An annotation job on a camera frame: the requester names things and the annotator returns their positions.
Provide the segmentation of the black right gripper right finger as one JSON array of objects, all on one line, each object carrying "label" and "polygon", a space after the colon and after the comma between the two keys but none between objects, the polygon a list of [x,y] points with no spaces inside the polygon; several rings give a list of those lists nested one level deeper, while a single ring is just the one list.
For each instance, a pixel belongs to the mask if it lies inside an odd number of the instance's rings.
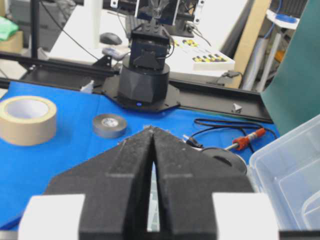
[{"label": "black right gripper right finger", "polygon": [[217,239],[212,194],[252,193],[249,179],[158,127],[153,144],[161,232],[171,240]]}]

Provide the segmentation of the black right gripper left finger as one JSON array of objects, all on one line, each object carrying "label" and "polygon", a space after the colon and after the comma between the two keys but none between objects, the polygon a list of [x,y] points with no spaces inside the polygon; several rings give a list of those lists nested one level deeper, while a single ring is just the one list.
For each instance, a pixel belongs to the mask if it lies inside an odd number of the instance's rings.
[{"label": "black right gripper left finger", "polygon": [[45,195],[84,194],[81,240],[136,240],[147,231],[153,129],[53,177]]}]

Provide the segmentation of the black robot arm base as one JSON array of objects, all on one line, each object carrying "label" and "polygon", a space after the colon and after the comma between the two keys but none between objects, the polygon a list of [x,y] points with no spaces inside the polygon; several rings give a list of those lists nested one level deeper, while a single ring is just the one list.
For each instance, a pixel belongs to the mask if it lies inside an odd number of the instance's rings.
[{"label": "black robot arm base", "polygon": [[143,23],[130,35],[130,54],[119,75],[107,78],[102,94],[125,109],[162,112],[180,106],[180,90],[169,83],[165,63],[170,35],[160,24]]}]

